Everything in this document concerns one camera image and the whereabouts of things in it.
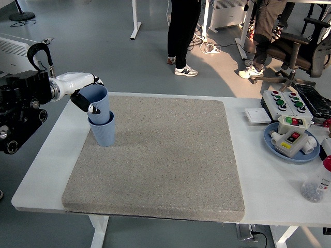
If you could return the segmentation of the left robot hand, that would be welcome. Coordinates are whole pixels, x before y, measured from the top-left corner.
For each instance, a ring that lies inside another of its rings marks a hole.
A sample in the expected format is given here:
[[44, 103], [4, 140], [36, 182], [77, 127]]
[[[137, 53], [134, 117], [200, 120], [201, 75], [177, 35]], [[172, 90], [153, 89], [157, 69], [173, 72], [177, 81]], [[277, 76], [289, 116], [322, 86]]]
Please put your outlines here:
[[100, 114], [101, 111], [94, 107], [79, 91], [89, 85], [104, 85], [102, 80], [90, 73], [67, 72], [57, 77], [50, 77], [51, 101], [59, 101], [65, 95], [70, 95], [71, 101], [82, 111], [91, 114]]

